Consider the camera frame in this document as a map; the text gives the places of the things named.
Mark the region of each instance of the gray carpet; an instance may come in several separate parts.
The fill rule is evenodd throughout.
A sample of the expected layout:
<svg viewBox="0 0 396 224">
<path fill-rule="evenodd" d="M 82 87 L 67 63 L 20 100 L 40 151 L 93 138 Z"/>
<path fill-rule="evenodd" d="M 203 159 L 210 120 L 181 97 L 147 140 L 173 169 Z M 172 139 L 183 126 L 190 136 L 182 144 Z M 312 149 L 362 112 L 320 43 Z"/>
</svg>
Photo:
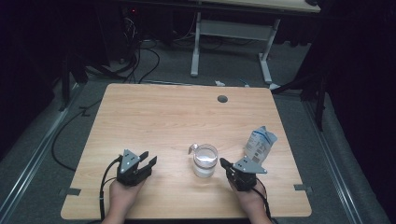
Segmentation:
<svg viewBox="0 0 396 224">
<path fill-rule="evenodd" d="M 257 56 L 261 51 L 259 48 L 264 44 L 253 42 L 240 45 L 241 42 L 237 42 L 237 45 L 236 41 L 229 40 L 232 43 L 222 45 L 203 43 L 198 77 L 190 77 L 192 46 L 174 45 L 171 48 L 159 43 L 152 50 L 159 54 L 160 64 L 142 83 L 161 81 L 213 86 L 215 80 L 219 80 L 226 86 L 244 86 L 246 82 L 251 87 L 268 87 L 263 82 Z M 153 46 L 153 43 L 147 42 L 144 46 Z M 288 44 L 272 47 L 268 63 L 275 84 L 282 85 L 293 80 L 308 48 L 309 46 L 291 48 Z M 154 53 L 142 49 L 140 64 L 134 73 L 135 78 L 137 80 L 141 78 L 153 68 L 156 62 L 157 57 Z M 90 81 L 85 86 L 78 87 L 80 94 L 68 108 L 63 124 L 81 112 L 81 106 L 89 106 L 100 100 L 106 85 L 111 82 L 119 81 L 90 76 Z M 26 163 L 35 149 L 39 147 L 43 136 L 60 114 L 58 109 L 62 101 L 59 87 L 54 91 L 57 92 L 56 99 L 33 121 L 0 163 L 0 174 L 2 174 L 0 202 L 5 201 Z M 350 152 L 342 129 L 332 111 L 330 99 L 326 99 L 323 117 L 324 132 L 318 135 L 316 127 L 312 124 L 310 112 L 307 110 L 310 103 L 301 102 L 298 92 L 287 91 L 274 97 L 303 183 L 308 187 L 307 195 L 313 212 L 310 217 L 277 217 L 276 220 L 281 224 L 350 223 L 323 154 L 323 143 L 320 137 L 324 136 L 351 189 L 351 195 L 359 209 L 361 223 L 389 223 Z M 60 133 L 54 149 L 56 157 L 62 163 L 77 167 L 98 107 L 99 104 L 88 109 L 85 113 L 88 116 L 77 116 Z M 87 223 L 87 220 L 63 220 L 60 216 L 64 203 L 64 196 L 60 194 L 60 191 L 70 186 L 72 178 L 73 172 L 56 163 L 51 156 L 50 148 L 47 147 L 44 160 L 17 203 L 8 223 Z M 193 222 L 184 220 L 184 222 L 232 223 L 231 220 L 195 220 Z M 234 223 L 245 222 L 245 220 L 234 220 Z M 155 223 L 183 223 L 183 221 L 162 220 Z"/>
</svg>

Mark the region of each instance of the table leg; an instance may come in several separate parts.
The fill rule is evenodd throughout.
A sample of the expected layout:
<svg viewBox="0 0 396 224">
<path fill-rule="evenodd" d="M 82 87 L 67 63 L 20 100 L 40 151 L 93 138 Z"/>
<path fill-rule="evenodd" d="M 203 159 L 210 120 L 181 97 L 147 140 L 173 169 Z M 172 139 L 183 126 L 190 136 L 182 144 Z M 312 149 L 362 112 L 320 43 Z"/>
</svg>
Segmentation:
<svg viewBox="0 0 396 224">
<path fill-rule="evenodd" d="M 268 69 L 268 64 L 267 64 L 267 58 L 268 58 L 268 54 L 270 52 L 271 46 L 274 43 L 274 39 L 275 39 L 275 35 L 276 35 L 277 28 L 279 26 L 279 23 L 280 23 L 280 19 L 275 20 L 274 25 L 272 26 L 272 29 L 271 29 L 270 36 L 267 40 L 265 49 L 262 51 L 262 53 L 259 54 L 260 65 L 262 66 L 262 75 L 264 76 L 264 81 L 267 84 L 272 83 L 270 70 Z"/>
<path fill-rule="evenodd" d="M 69 79 L 69 68 L 68 68 L 68 54 L 64 55 L 62 60 L 62 98 L 64 104 L 61 107 L 61 111 L 64 111 L 70 102 L 70 79 Z"/>
<path fill-rule="evenodd" d="M 197 12 L 197 22 L 195 27 L 195 47 L 192 54 L 191 76 L 198 77 L 199 66 L 199 39 L 201 35 L 201 12 Z"/>
</svg>

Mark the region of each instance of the white desk leg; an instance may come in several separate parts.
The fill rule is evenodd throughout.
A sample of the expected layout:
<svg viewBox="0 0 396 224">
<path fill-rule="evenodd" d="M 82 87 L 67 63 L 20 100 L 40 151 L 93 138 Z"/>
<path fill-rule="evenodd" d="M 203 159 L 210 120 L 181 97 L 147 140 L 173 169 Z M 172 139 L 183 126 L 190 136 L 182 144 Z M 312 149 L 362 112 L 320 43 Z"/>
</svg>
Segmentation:
<svg viewBox="0 0 396 224">
<path fill-rule="evenodd" d="M 267 41 L 267 45 L 265 46 L 264 51 L 259 54 L 260 64 L 262 66 L 262 74 L 264 75 L 264 81 L 267 84 L 272 83 L 270 70 L 268 69 L 268 64 L 267 64 L 267 57 L 268 57 L 268 53 L 270 52 L 271 46 L 274 42 L 277 27 L 279 26 L 279 23 L 280 23 L 280 19 L 275 20 L 274 25 L 271 29 L 270 37 L 268 38 L 268 41 Z"/>
<path fill-rule="evenodd" d="M 198 77 L 200 35 L 201 35 L 201 12 L 197 12 L 197 22 L 195 27 L 195 47 L 194 47 L 194 52 L 192 54 L 192 63 L 191 63 L 192 77 Z"/>
</svg>

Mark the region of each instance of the black cable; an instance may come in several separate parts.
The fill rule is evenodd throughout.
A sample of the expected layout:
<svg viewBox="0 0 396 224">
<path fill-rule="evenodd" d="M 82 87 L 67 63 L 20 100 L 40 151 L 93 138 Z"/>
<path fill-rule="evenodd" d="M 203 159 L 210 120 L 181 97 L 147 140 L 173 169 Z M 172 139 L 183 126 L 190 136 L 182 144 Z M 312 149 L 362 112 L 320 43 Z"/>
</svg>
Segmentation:
<svg viewBox="0 0 396 224">
<path fill-rule="evenodd" d="M 179 45 L 179 46 L 190 46 L 190 45 L 193 44 L 193 42 L 192 42 L 192 43 L 190 43 L 189 45 L 181 45 L 181 44 L 178 44 L 177 41 L 182 41 L 182 40 L 186 40 L 186 39 L 190 39 L 190 38 L 192 38 L 192 37 L 195 37 L 195 35 L 190 35 L 190 36 L 189 36 L 189 34 L 191 33 L 192 28 L 194 27 L 196 17 L 197 17 L 197 13 L 195 12 L 195 13 L 194 13 L 194 17 L 192 18 L 192 22 L 191 22 L 191 26 L 190 26 L 189 31 L 188 31 L 185 35 L 183 35 L 181 38 L 174 39 L 173 42 L 174 42 L 175 44 L 177 44 L 177 45 Z"/>
<path fill-rule="evenodd" d="M 214 49 L 220 48 L 220 47 L 223 45 L 223 38 L 221 38 L 221 37 L 219 37 L 219 36 L 205 36 L 205 38 L 202 38 L 202 40 L 203 40 L 203 41 L 200 41 L 200 45 L 199 45 L 201 49 L 214 50 Z M 215 42 L 216 42 L 216 41 L 210 41 L 210 40 L 218 40 L 219 43 L 218 43 L 218 45 L 215 46 L 214 48 L 206 48 L 206 47 L 203 46 L 204 40 L 206 40 L 208 44 L 212 44 L 212 43 L 215 43 Z"/>
<path fill-rule="evenodd" d="M 256 178 L 256 179 L 262 184 L 262 186 L 264 187 L 265 195 L 267 195 L 267 190 L 265 189 L 264 184 L 260 181 L 259 178 Z M 254 189 L 254 188 L 252 188 L 252 190 L 254 192 L 256 192 L 257 194 L 259 194 L 259 196 L 262 198 L 262 201 L 264 202 L 264 205 L 265 205 L 265 213 L 267 214 L 268 218 L 271 219 L 270 205 L 268 204 L 267 198 L 265 198 L 264 195 L 262 195 L 258 190 Z"/>
<path fill-rule="evenodd" d="M 134 70 L 136 70 L 137 66 L 139 66 L 139 64 L 140 64 L 140 50 L 141 50 L 142 42 L 139 42 L 139 43 L 140 44 L 137 48 L 137 63 L 134 66 L 134 68 L 132 69 L 131 73 L 124 79 L 124 81 L 122 83 L 125 83 L 126 81 L 128 81 L 128 78 L 130 79 L 129 83 L 131 83 L 132 78 L 134 79 Z"/>
<path fill-rule="evenodd" d="M 109 76 L 108 74 L 104 73 L 103 71 L 99 71 L 99 72 L 98 72 L 98 71 L 93 71 L 93 70 L 91 70 L 91 69 L 88 68 L 88 67 L 85 67 L 85 72 L 86 72 L 86 73 L 89 73 L 89 74 L 91 74 L 91 75 L 94 75 L 94 76 L 109 77 L 109 78 L 115 78 L 115 79 L 123 79 L 123 77 L 120 76 L 119 73 L 128 71 L 128 69 L 130 69 L 130 68 L 134 68 L 135 63 L 136 63 L 136 57 L 135 57 L 135 55 L 133 54 L 133 55 L 131 56 L 131 61 L 129 61 L 129 63 L 128 63 L 127 65 L 125 65 L 124 67 L 122 67 L 122 68 L 120 68 L 120 69 L 118 69 L 118 70 L 116 70 L 116 71 L 114 71 L 114 72 L 108 70 L 108 71 L 110 71 L 110 72 L 116 74 L 116 76 Z"/>
<path fill-rule="evenodd" d="M 122 76 L 120 76 L 118 73 L 110 71 L 109 69 L 103 67 L 101 64 L 96 63 L 95 61 L 92 61 L 88 58 L 85 58 L 82 55 L 74 54 L 83 64 L 88 64 L 92 66 L 94 69 L 98 70 L 100 73 L 102 73 L 104 76 L 115 78 L 115 79 L 123 79 Z"/>
<path fill-rule="evenodd" d="M 106 184 L 108 181 L 113 180 L 113 179 L 116 179 L 116 177 L 109 178 L 109 179 L 105 182 L 105 184 Z"/>
<path fill-rule="evenodd" d="M 189 37 L 185 37 L 184 39 L 174 40 L 174 44 L 179 45 L 181 47 L 188 47 L 188 46 L 194 45 L 195 41 L 194 40 L 190 40 L 193 37 L 195 37 L 195 35 L 192 35 L 192 36 L 189 36 Z M 180 43 L 178 43 L 178 42 L 182 42 L 182 41 L 189 42 L 189 43 L 188 44 L 180 44 Z"/>
<path fill-rule="evenodd" d="M 107 173 L 108 173 L 108 171 L 110 170 L 110 168 L 111 168 L 116 162 L 120 162 L 120 161 L 122 161 L 122 156 L 118 156 L 113 162 L 111 162 L 111 163 L 107 166 L 107 168 L 106 168 L 106 170 L 105 170 L 105 173 L 103 174 L 102 183 L 101 183 L 100 191 L 99 191 L 99 208 L 100 208 L 100 217 L 101 217 L 101 220 L 102 220 L 102 221 L 105 219 L 105 200 L 104 200 L 104 195 L 105 195 L 105 193 L 104 193 L 104 191 L 103 191 L 103 188 L 104 188 L 105 184 L 107 183 L 107 181 L 105 182 L 106 176 L 107 176 Z"/>
<path fill-rule="evenodd" d="M 58 160 L 58 158 L 56 157 L 56 155 L 55 155 L 55 143 L 56 143 L 56 141 L 57 141 L 59 135 L 61 134 L 61 132 L 64 130 L 64 128 L 65 128 L 71 121 L 73 121 L 76 117 L 78 117 L 79 115 L 81 115 L 82 113 L 84 113 L 87 109 L 90 109 L 91 107 L 93 107 L 94 105 L 98 104 L 98 103 L 101 102 L 101 101 L 102 101 L 102 99 L 100 99 L 99 101 L 95 102 L 94 104 L 92 104 L 92 105 L 90 105 L 90 106 L 84 108 L 81 112 L 77 113 L 73 118 L 71 118 L 69 121 L 67 121 L 67 122 L 62 126 L 62 128 L 56 133 L 55 138 L 53 139 L 52 145 L 51 145 L 51 155 L 52 155 L 52 158 L 53 158 L 59 165 L 61 165 L 63 168 L 65 168 L 65 169 L 67 169 L 67 170 L 70 170 L 70 171 L 73 171 L 73 172 L 76 171 L 75 168 L 72 168 L 72 167 L 70 167 L 70 166 L 67 166 L 67 165 L 61 163 L 61 162 Z"/>
<path fill-rule="evenodd" d="M 277 220 L 274 219 L 274 218 L 271 218 L 271 222 L 272 222 L 272 223 L 275 223 L 275 224 L 279 224 L 279 223 L 277 222 Z"/>
<path fill-rule="evenodd" d="M 245 46 L 245 45 L 249 45 L 255 42 L 259 42 L 258 40 L 254 40 L 254 39 L 244 39 L 246 42 L 244 43 L 238 43 L 237 41 L 232 41 L 232 38 L 225 38 L 223 37 L 223 41 L 224 43 L 227 44 L 233 44 L 233 45 L 238 45 L 238 46 Z"/>
<path fill-rule="evenodd" d="M 153 52 L 153 53 L 157 56 L 158 61 L 157 61 L 157 63 L 155 64 L 155 66 L 154 66 L 151 70 L 149 70 L 145 75 L 143 75 L 143 76 L 139 79 L 139 81 L 137 82 L 138 84 L 140 84 L 140 83 L 142 82 L 143 78 L 145 78 L 146 76 L 148 76 L 152 71 L 154 71 L 154 69 L 156 69 L 156 68 L 158 67 L 158 64 L 160 64 L 160 55 L 158 55 L 158 53 L 155 52 L 155 51 L 152 50 L 152 49 L 146 49 L 146 50 Z"/>
</svg>

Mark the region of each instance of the wrist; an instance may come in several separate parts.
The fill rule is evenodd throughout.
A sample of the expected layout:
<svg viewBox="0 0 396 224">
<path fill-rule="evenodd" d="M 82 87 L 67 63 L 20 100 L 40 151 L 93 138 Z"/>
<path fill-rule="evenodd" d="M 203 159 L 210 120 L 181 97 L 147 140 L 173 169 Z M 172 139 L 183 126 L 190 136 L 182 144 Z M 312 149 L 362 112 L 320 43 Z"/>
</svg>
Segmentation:
<svg viewBox="0 0 396 224">
<path fill-rule="evenodd" d="M 124 222 L 125 215 L 109 211 L 102 224 L 123 224 Z"/>
<path fill-rule="evenodd" d="M 251 224 L 271 224 L 271 220 L 269 217 L 263 212 L 255 212 L 251 214 L 247 214 L 248 219 Z"/>
</svg>

